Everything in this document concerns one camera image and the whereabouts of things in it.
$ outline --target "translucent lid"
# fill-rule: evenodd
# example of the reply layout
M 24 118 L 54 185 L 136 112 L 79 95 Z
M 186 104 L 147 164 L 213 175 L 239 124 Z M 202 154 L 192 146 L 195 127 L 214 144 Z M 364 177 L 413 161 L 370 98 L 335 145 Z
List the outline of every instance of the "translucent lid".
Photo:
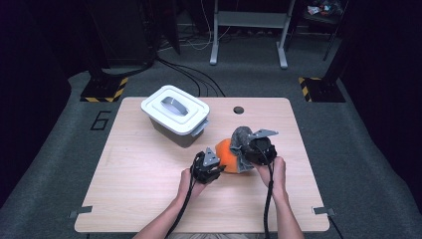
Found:
M 208 105 L 173 86 L 164 86 L 140 104 L 151 118 L 171 131 L 185 135 L 208 116 Z

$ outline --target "table top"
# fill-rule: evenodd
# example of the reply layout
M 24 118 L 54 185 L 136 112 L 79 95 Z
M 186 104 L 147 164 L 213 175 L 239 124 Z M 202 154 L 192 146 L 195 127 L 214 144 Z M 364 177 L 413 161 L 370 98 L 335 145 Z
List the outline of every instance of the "table top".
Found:
M 190 167 L 199 151 L 230 138 L 241 125 L 252 131 L 276 130 L 270 136 L 287 166 L 287 190 L 296 218 L 305 232 L 325 231 L 326 215 L 313 207 L 323 203 L 289 100 L 283 98 L 199 98 L 210 107 L 210 123 L 187 148 L 155 130 L 140 103 L 146 98 L 122 100 L 80 214 L 78 232 L 138 232 L 161 213 L 175 197 L 180 172 Z M 241 115 L 234 107 L 242 107 Z M 254 169 L 222 173 L 189 202 L 174 232 L 263 233 L 267 187 Z M 274 201 L 269 229 L 277 231 Z

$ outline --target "gray carpet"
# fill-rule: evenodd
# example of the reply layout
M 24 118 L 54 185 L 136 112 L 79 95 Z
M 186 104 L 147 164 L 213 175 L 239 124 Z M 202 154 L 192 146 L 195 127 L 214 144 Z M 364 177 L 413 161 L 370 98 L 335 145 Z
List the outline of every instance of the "gray carpet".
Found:
M 275 38 L 232 39 L 220 46 L 218 65 L 210 66 L 211 46 L 202 51 L 182 47 L 160 51 L 167 61 L 192 67 L 212 77 L 227 97 L 287 98 L 291 101 L 324 205 L 344 238 L 421 238 L 422 216 L 406 184 L 394 173 L 371 141 L 341 81 L 344 104 L 307 103 L 298 77 L 322 77 L 327 42 L 297 37 L 281 70 Z M 81 103 L 90 79 L 69 79 L 72 95 L 34 162 L 0 211 L 0 238 L 85 238 L 74 230 L 71 210 L 82 205 L 121 99 L 116 103 Z M 147 97 L 163 85 L 198 96 L 195 84 L 156 62 L 130 77 L 124 97 Z M 202 86 L 201 96 L 206 97 Z M 210 89 L 209 97 L 215 97 Z M 90 130 L 100 111 L 109 118 L 105 130 Z M 91 238 L 130 238 L 133 234 L 93 234 Z M 307 238 L 339 238 L 331 225 Z

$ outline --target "metal shelf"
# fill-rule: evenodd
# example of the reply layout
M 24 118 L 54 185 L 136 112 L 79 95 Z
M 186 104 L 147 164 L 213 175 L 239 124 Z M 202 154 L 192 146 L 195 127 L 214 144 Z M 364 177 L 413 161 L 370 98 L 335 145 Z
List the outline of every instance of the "metal shelf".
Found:
M 282 69 L 288 67 L 285 54 L 285 41 L 289 30 L 289 24 L 292 18 L 292 11 L 296 0 L 291 0 L 287 13 L 256 13 L 256 12 L 229 12 L 218 11 L 218 0 L 215 0 L 214 6 L 214 41 L 211 51 L 211 65 L 217 65 L 218 57 L 218 27 L 236 26 L 236 27 L 257 27 L 257 28 L 277 28 L 283 29 L 282 37 L 277 42 L 277 52 L 279 54 L 280 66 Z

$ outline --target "white shelf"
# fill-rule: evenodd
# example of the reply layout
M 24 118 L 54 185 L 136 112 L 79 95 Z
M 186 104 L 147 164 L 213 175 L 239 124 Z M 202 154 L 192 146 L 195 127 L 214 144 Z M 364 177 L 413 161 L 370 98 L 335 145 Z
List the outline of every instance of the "white shelf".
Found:
M 286 13 L 218 12 L 219 26 L 284 28 Z

